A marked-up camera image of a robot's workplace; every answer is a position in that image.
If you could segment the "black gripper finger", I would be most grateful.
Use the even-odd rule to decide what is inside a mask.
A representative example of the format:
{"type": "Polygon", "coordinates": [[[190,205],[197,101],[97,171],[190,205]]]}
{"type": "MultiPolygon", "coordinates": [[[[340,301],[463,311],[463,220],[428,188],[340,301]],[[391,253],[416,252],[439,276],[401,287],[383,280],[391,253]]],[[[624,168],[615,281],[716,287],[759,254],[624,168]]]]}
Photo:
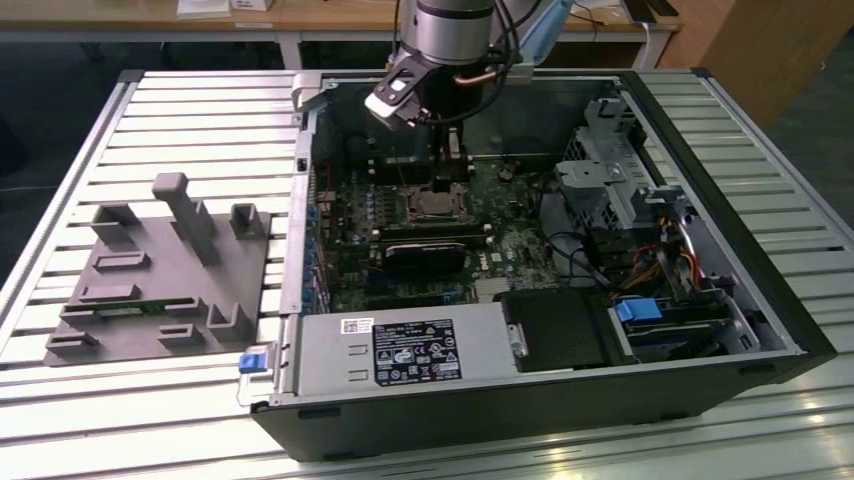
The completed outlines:
{"type": "Polygon", "coordinates": [[[453,183],[469,179],[469,157],[463,143],[461,127],[429,129],[429,158],[432,160],[429,189],[448,192],[453,183]]]}

